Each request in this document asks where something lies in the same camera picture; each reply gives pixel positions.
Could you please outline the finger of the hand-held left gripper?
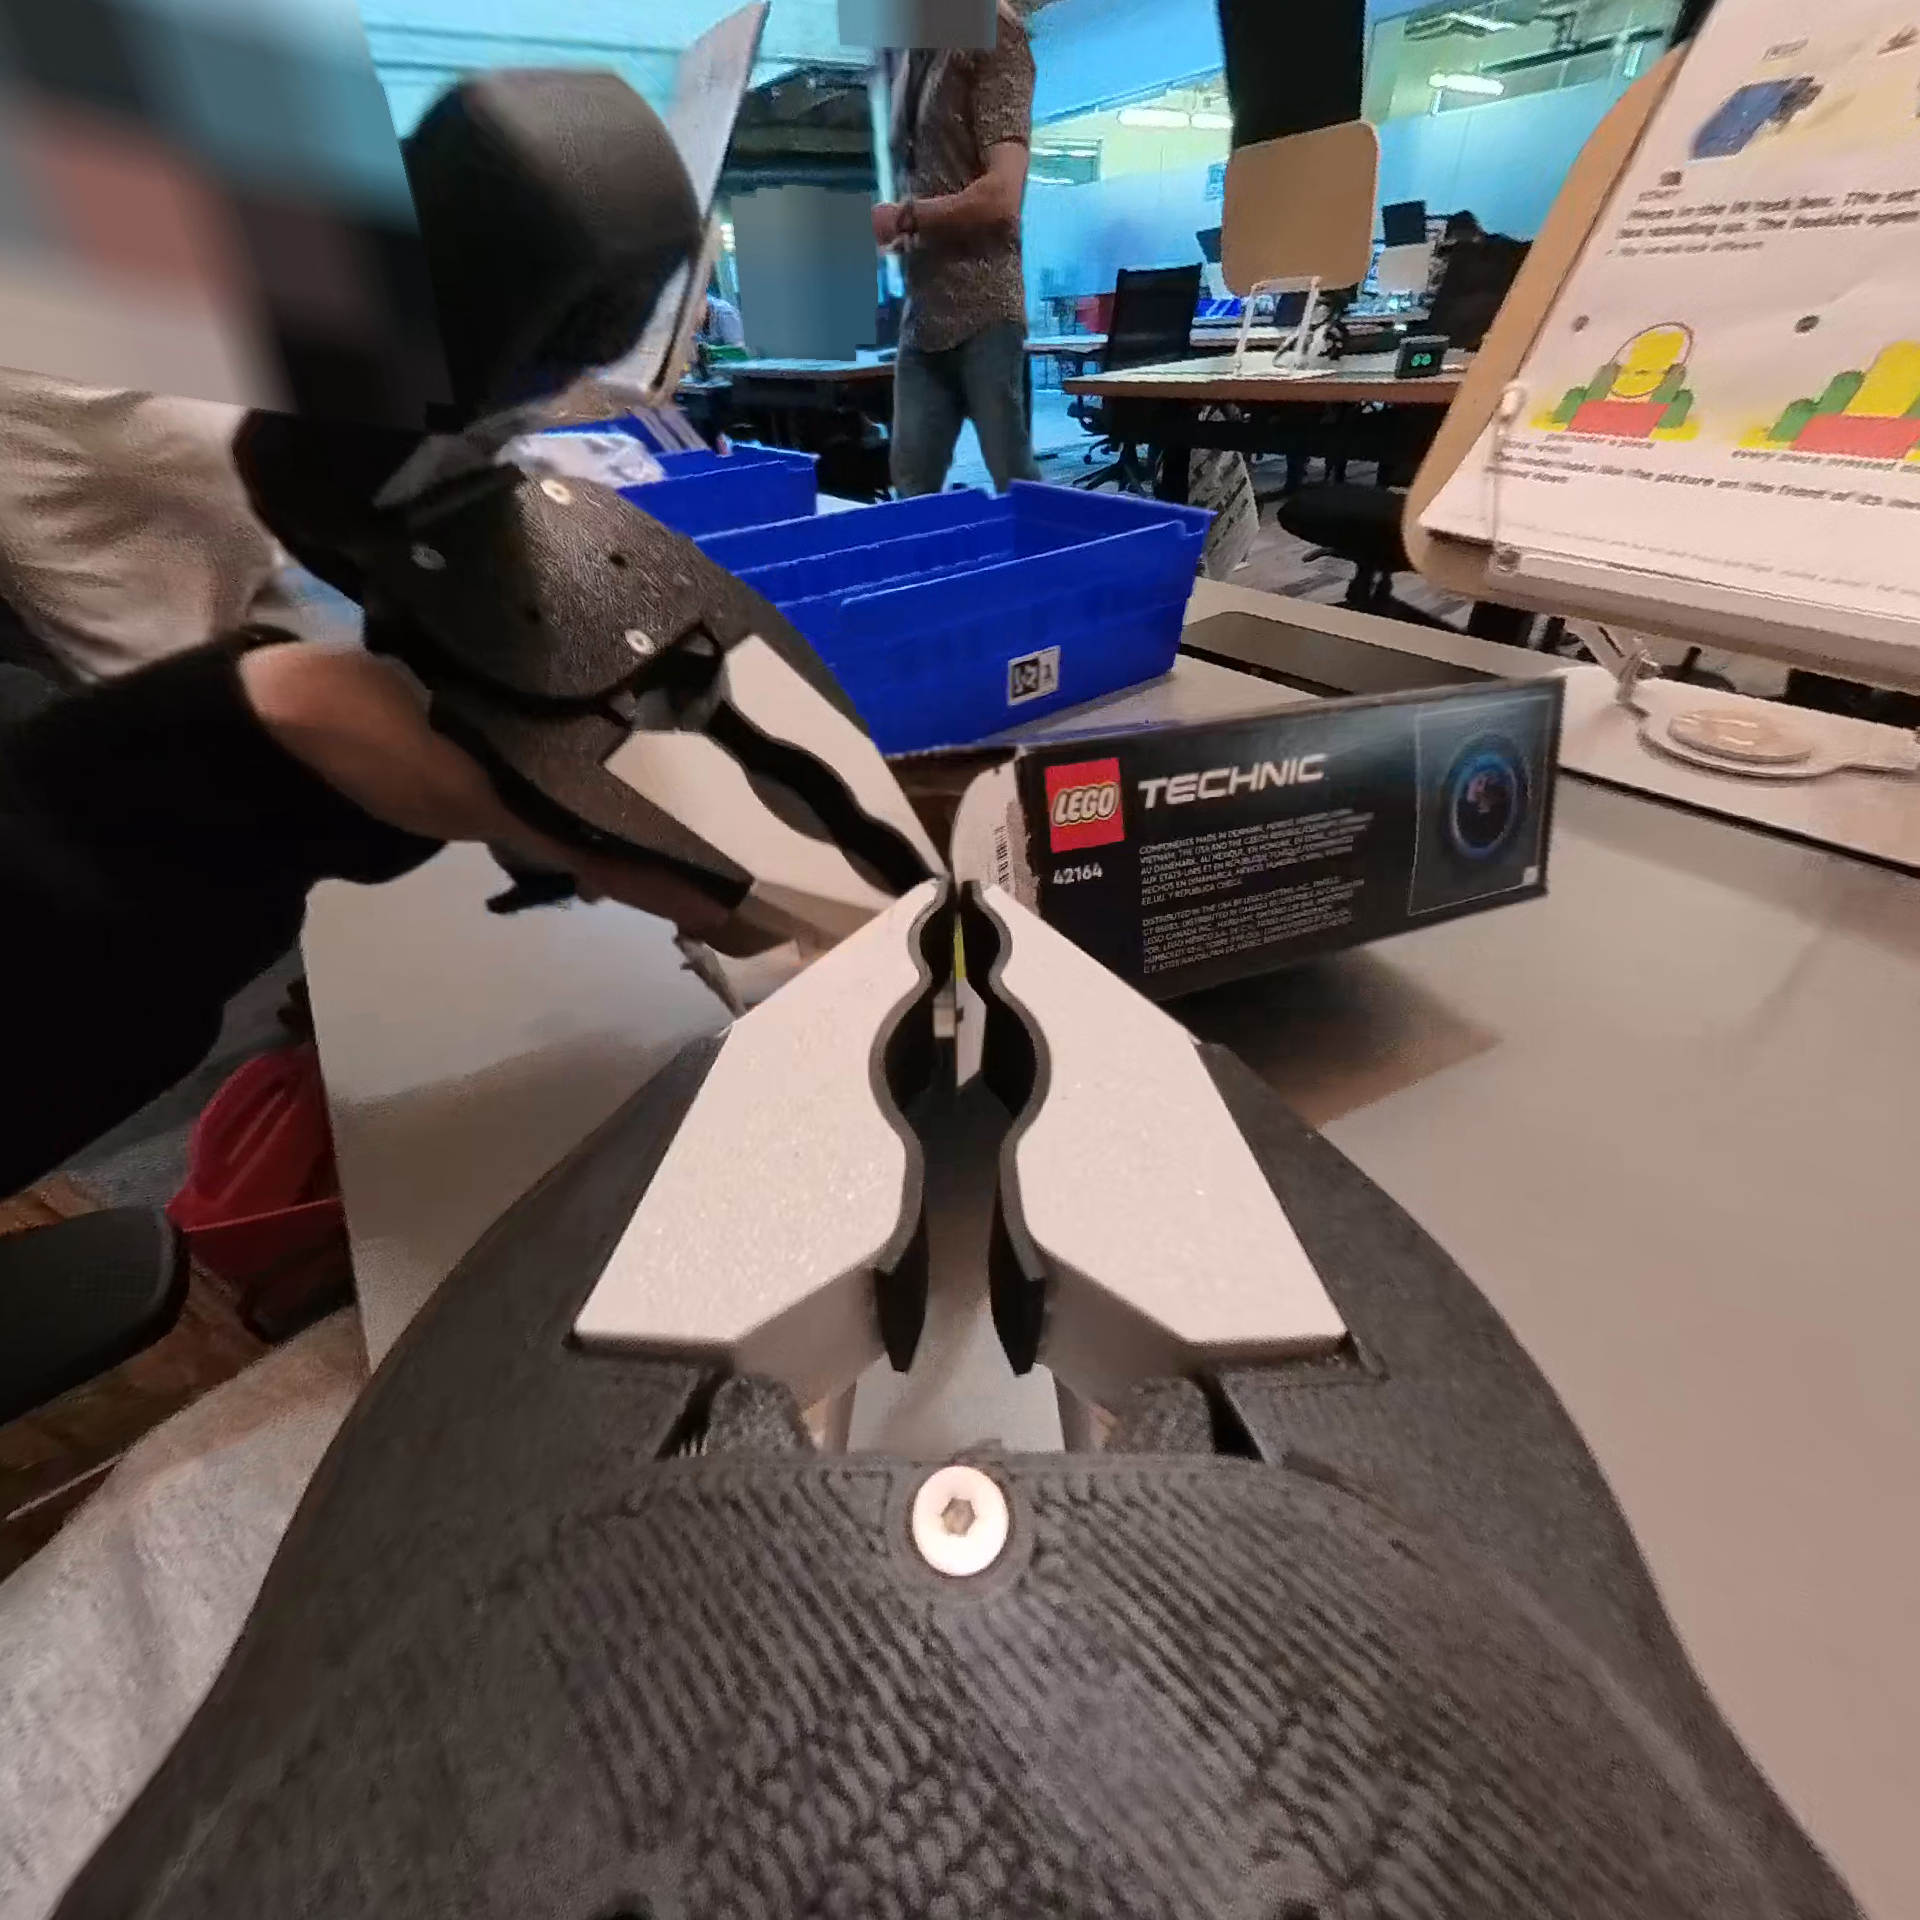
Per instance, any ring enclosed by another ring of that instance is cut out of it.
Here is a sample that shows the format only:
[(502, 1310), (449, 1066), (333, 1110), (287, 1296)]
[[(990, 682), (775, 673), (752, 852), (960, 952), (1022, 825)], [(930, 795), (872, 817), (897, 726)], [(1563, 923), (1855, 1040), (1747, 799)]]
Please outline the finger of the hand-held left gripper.
[(745, 875), (734, 919), (755, 932), (833, 947), (911, 896), (911, 881), (841, 848), (803, 800), (757, 784), (707, 735), (637, 732), (607, 774)]
[(723, 651), (705, 732), (731, 753), (768, 808), (833, 847), (863, 879), (911, 890), (950, 875), (946, 856), (866, 729), (768, 639)]

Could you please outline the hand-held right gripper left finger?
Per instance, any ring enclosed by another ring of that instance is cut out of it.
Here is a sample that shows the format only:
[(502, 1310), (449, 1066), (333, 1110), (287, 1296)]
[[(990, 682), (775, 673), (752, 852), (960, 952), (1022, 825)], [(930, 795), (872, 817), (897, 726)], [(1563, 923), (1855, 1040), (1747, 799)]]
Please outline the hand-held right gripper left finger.
[(953, 907), (950, 879), (923, 882), (731, 1022), (576, 1312), (578, 1346), (777, 1382), (803, 1409), (913, 1368)]

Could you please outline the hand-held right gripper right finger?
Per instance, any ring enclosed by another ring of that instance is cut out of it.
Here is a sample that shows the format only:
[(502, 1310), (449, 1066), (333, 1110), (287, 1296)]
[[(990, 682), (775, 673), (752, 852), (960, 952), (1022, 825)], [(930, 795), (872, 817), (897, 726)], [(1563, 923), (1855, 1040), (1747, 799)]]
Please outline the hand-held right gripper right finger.
[(1328, 1361), (1350, 1327), (1194, 1033), (995, 882), (965, 886), (965, 1087), (993, 1152), (989, 1294), (1067, 1449), (1153, 1382)]

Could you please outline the dark printed lego box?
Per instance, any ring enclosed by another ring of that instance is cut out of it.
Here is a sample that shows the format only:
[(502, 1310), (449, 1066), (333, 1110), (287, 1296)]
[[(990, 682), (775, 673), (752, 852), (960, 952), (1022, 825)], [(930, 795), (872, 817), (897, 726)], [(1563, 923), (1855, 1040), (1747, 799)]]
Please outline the dark printed lego box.
[(957, 879), (1176, 1001), (1543, 896), (1563, 710), (1553, 680), (1322, 698), (1186, 659), (888, 761)]

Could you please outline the person's left forearm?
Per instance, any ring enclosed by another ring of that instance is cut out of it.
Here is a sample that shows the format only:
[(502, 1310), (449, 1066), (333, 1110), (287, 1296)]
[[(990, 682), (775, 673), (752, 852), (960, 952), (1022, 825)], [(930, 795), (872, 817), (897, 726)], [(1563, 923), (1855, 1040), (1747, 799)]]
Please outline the person's left forearm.
[(6, 1194), (198, 1071), (315, 887), (390, 882), (442, 850), (270, 736), (249, 656), (373, 666), (361, 648), (224, 641), (6, 720)]

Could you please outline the person's left hand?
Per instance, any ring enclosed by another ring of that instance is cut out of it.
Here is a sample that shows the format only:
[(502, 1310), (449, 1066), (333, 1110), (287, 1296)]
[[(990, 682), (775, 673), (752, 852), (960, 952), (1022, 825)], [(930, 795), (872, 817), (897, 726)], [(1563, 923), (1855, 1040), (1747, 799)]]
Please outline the person's left hand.
[(366, 650), (269, 643), (241, 656), (239, 684), (275, 745), (373, 822), (489, 848), (515, 868), (569, 875), (589, 902), (616, 896), (585, 856), (520, 823), (486, 771), (427, 722), (402, 673)]

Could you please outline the blue plastic bin with tag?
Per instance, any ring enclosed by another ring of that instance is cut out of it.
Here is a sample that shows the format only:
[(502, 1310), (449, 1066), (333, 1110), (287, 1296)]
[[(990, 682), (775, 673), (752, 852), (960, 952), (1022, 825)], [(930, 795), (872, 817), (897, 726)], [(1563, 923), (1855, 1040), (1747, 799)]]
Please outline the blue plastic bin with tag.
[(1211, 513), (1016, 482), (873, 504), (697, 546), (813, 643), (889, 756), (958, 751), (1159, 682)]

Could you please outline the plain blue plastic bin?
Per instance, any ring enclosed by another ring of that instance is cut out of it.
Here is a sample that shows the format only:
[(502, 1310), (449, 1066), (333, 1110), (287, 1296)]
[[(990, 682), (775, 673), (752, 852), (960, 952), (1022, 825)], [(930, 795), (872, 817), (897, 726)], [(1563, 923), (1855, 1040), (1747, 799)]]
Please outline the plain blue plastic bin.
[(765, 524), (810, 520), (819, 513), (819, 465), (793, 448), (730, 442), (713, 448), (699, 438), (672, 440), (653, 416), (616, 416), (573, 428), (621, 435), (627, 443), (608, 460), (607, 484), (649, 520), (686, 536), (719, 538)]

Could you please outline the person's grey shirt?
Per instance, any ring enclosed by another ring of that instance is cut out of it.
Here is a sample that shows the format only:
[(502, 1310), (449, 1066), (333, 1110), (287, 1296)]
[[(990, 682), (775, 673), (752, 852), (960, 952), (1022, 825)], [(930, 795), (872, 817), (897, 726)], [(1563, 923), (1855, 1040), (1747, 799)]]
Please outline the person's grey shirt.
[(246, 416), (2, 372), (2, 598), (25, 666), (85, 686), (249, 628), (311, 639), (234, 462)]

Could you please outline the white patterned card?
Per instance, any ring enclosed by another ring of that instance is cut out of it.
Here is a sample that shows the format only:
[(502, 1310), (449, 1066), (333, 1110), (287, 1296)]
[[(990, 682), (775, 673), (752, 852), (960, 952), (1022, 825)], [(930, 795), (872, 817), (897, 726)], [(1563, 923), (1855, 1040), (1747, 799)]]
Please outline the white patterned card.
[(1194, 448), (1189, 456), (1189, 504), (1209, 515), (1198, 571), (1229, 584), (1249, 563), (1261, 538), (1256, 473), (1233, 448)]

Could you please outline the red bag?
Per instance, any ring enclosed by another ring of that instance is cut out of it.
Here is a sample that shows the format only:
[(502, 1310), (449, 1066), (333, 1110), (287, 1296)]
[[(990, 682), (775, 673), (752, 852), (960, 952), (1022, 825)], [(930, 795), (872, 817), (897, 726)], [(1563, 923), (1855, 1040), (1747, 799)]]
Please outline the red bag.
[(166, 1203), (215, 1281), (259, 1292), (345, 1250), (345, 1203), (315, 1042), (235, 1068), (187, 1132)]

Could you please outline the brown office desk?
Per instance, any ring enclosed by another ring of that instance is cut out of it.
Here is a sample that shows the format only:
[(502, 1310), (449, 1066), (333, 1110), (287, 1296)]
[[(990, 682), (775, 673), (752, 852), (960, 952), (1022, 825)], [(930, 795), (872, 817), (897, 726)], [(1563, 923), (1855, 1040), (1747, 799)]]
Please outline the brown office desk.
[(1080, 376), (1063, 388), (1094, 401), (1118, 442), (1382, 460), (1434, 442), (1475, 358), (1451, 351), (1426, 376), (1400, 376), (1398, 364), (1392, 352), (1305, 370), (1202, 358)]

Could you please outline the black office chair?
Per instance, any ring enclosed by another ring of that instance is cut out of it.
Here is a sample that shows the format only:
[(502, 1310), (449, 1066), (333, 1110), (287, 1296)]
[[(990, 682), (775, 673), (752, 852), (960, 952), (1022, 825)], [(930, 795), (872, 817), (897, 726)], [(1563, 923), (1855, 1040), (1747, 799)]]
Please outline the black office chair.
[(1401, 538), (1407, 491), (1401, 488), (1319, 482), (1280, 499), (1275, 522), (1285, 536), (1305, 543), (1318, 558), (1345, 560), (1351, 578), (1342, 607), (1355, 612), (1434, 624), (1395, 593), (1411, 571)]

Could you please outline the small tan board stand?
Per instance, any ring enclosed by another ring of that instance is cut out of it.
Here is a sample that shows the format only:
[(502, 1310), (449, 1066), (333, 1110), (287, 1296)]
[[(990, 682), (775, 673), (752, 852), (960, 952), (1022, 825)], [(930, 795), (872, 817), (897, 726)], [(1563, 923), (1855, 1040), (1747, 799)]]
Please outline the small tan board stand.
[(1233, 370), (1247, 370), (1261, 297), (1304, 295), (1280, 364), (1309, 358), (1322, 295), (1370, 273), (1379, 137), (1365, 120), (1237, 146), (1223, 188), (1222, 278), (1241, 299)]

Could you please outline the instruction sheet on tan board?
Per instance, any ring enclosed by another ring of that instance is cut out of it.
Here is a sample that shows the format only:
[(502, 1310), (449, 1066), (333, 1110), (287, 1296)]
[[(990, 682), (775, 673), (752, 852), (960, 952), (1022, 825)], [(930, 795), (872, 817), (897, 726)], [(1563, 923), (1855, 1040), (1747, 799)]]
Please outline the instruction sheet on tan board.
[(1918, 6), (1715, 6), (1608, 113), (1403, 510), (1430, 584), (1915, 692)]

